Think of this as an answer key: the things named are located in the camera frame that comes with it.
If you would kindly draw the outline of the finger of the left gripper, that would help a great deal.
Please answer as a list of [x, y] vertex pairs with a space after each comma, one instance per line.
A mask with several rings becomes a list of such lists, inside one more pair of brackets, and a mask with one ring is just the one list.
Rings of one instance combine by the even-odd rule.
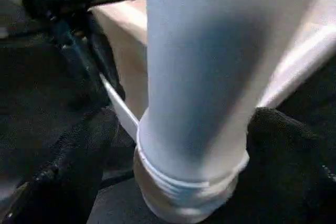
[[125, 91], [120, 83], [113, 50], [105, 34], [90, 34], [90, 49], [99, 71], [109, 81], [119, 97], [125, 100]]

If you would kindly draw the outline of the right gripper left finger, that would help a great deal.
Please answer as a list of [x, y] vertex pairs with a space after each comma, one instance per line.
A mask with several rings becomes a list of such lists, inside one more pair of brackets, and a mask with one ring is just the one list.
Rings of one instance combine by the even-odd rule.
[[66, 131], [17, 190], [5, 223], [86, 223], [118, 124], [100, 109]]

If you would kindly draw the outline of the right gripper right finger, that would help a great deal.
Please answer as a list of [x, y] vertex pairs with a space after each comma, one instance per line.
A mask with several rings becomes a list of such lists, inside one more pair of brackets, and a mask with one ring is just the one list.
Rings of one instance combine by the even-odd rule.
[[258, 108], [250, 160], [210, 223], [335, 223], [335, 162], [328, 139], [278, 110]]

